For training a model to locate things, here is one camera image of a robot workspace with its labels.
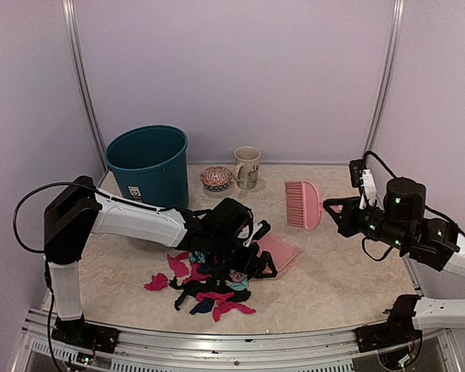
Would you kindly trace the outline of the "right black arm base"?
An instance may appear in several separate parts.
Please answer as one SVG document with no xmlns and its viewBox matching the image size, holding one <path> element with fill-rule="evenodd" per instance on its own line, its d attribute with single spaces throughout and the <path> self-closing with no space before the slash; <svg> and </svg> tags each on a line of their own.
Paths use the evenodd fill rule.
<svg viewBox="0 0 465 372">
<path fill-rule="evenodd" d="M 422 338 L 412 322 L 415 306 L 421 297 L 416 294 L 400 295 L 394 302 L 384 322 L 363 325 L 355 329 L 356 343 L 360 353 L 409 343 Z"/>
</svg>

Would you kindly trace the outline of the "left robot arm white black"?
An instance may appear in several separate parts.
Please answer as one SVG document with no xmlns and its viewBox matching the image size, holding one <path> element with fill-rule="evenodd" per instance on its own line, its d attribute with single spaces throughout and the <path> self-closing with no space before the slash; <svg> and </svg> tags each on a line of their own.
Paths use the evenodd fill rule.
<svg viewBox="0 0 465 372">
<path fill-rule="evenodd" d="M 157 207 L 131 201 L 95 187 L 88 176 L 61 182 L 63 191 L 43 214 L 46 282 L 64 334 L 78 345 L 88 343 L 93 328 L 83 320 L 78 263 L 92 234 L 142 239 L 186 252 L 210 253 L 221 270 L 249 277 L 276 277 L 270 252 L 258 240 L 270 231 L 255 223 L 250 208 L 224 198 L 213 209 Z"/>
</svg>

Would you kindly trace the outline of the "pink hand brush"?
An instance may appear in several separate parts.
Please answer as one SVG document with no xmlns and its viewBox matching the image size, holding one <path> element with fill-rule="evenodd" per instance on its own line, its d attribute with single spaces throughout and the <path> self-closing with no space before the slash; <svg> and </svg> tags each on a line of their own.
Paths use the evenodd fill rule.
<svg viewBox="0 0 465 372">
<path fill-rule="evenodd" d="M 315 229 L 325 211 L 317 187 L 310 181 L 286 181 L 286 218 L 289 226 Z"/>
</svg>

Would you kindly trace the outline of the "pink dustpan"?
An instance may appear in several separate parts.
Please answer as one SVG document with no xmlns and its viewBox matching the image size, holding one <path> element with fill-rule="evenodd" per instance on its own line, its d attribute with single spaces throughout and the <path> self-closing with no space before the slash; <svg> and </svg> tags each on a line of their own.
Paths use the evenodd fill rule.
<svg viewBox="0 0 465 372">
<path fill-rule="evenodd" d="M 288 264 L 299 254 L 300 250 L 283 241 L 279 236 L 268 233 L 258 241 L 260 251 L 268 251 L 272 260 L 280 273 L 285 270 Z"/>
</svg>

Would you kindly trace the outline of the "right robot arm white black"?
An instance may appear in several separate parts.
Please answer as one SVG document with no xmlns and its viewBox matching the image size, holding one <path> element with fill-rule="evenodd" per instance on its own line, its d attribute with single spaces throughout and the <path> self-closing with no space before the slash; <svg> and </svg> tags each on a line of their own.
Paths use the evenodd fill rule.
<svg viewBox="0 0 465 372">
<path fill-rule="evenodd" d="M 401 256 L 465 278 L 465 233 L 443 213 L 426 218 L 425 195 L 423 184 L 397 177 L 387 183 L 382 208 L 362 206 L 362 196 L 329 198 L 323 202 L 323 208 L 337 224 L 341 236 L 349 238 L 360 233 L 364 241 L 385 243 Z M 436 328 L 465 329 L 465 299 L 401 295 L 381 326 L 381 338 L 396 344 L 411 329 Z"/>
</svg>

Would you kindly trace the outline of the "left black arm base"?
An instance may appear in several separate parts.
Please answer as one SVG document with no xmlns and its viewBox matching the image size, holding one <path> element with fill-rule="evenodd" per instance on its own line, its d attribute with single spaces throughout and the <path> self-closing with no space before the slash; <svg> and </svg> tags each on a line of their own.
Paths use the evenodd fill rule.
<svg viewBox="0 0 465 372">
<path fill-rule="evenodd" d="M 94 352 L 113 354 L 119 340 L 120 331 L 105 325 L 86 322 L 80 319 L 63 321 L 57 319 L 52 338 L 67 345 L 77 346 Z"/>
</svg>

